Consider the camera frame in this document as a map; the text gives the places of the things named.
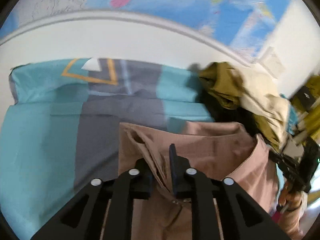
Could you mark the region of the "person right hand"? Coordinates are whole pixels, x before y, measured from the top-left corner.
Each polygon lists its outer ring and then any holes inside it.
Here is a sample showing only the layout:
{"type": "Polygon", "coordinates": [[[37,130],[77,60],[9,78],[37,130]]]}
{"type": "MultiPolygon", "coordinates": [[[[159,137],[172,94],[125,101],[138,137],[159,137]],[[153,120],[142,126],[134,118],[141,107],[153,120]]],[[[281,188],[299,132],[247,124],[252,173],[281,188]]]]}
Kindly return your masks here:
{"type": "Polygon", "coordinates": [[[283,189],[278,198],[278,205],[286,207],[287,211],[295,211],[303,203],[303,191],[293,191],[293,185],[288,180],[285,182],[283,189]]]}

